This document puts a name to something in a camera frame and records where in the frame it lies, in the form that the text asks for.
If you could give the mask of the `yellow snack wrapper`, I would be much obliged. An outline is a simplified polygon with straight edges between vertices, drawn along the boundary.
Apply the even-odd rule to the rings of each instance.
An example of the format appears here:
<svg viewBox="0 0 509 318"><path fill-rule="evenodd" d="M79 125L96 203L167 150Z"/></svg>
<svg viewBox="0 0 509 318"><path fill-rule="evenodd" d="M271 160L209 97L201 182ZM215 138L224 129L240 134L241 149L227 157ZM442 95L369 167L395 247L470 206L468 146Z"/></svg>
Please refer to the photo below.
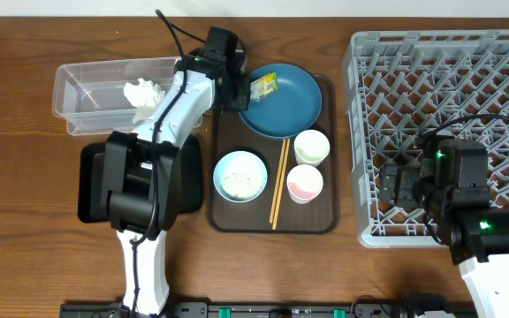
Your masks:
<svg viewBox="0 0 509 318"><path fill-rule="evenodd" d="M278 90L277 74L268 73L250 84L250 101L259 102Z"/></svg>

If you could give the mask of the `white tissue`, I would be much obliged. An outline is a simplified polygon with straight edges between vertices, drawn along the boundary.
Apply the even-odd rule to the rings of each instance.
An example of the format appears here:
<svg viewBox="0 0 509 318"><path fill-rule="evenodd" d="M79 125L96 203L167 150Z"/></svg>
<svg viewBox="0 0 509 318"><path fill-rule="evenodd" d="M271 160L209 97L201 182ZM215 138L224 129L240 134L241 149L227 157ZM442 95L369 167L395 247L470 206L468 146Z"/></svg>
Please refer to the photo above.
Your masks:
<svg viewBox="0 0 509 318"><path fill-rule="evenodd" d="M137 109L154 109L166 95L158 84L143 78L138 78L137 85L127 82L123 93L127 101Z"/></svg>

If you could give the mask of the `pink cup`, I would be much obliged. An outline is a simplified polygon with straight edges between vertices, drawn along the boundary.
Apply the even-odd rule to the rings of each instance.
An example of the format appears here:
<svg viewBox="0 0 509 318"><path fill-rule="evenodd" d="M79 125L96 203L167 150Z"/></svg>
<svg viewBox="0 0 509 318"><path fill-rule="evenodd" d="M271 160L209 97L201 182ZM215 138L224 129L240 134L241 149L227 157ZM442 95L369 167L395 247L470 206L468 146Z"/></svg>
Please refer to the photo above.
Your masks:
<svg viewBox="0 0 509 318"><path fill-rule="evenodd" d="M298 204L307 204L317 197L323 189L321 172L311 165L297 165L286 178L287 191Z"/></svg>

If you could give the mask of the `light blue bowl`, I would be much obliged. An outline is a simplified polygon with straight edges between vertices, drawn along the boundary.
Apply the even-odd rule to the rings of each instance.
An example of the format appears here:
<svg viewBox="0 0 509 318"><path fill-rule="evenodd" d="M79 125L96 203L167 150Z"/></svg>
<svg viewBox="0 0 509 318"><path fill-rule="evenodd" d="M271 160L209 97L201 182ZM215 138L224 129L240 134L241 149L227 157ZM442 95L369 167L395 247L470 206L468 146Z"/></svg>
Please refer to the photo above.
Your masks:
<svg viewBox="0 0 509 318"><path fill-rule="evenodd" d="M257 198L268 181L262 159L248 151L233 151L224 155L213 170L213 185L224 199L245 203Z"/></svg>

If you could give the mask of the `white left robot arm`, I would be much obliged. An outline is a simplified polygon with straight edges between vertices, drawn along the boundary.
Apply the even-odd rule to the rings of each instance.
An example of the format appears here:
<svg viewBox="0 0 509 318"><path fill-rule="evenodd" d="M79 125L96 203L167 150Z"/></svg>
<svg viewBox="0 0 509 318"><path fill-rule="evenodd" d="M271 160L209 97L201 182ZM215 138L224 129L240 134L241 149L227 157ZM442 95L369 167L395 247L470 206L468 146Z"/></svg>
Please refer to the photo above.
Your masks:
<svg viewBox="0 0 509 318"><path fill-rule="evenodd" d="M208 110L246 110L246 48L233 32L211 27L202 47L182 55L165 97L130 133L105 143L100 208L126 257L124 317L157 317L168 299L163 265L167 231L179 213L183 147Z"/></svg>

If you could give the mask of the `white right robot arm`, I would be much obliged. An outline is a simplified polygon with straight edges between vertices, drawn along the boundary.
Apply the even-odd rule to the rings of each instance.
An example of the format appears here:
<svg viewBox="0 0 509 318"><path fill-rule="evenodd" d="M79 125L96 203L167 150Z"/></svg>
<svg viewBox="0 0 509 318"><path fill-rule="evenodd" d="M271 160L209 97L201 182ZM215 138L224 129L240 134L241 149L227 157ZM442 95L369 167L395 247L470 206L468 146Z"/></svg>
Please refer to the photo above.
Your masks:
<svg viewBox="0 0 509 318"><path fill-rule="evenodd" d="M379 197L435 221L429 235L449 248L477 315L509 317L509 209L490 203L488 159L478 141L437 136L419 166L383 166Z"/></svg>

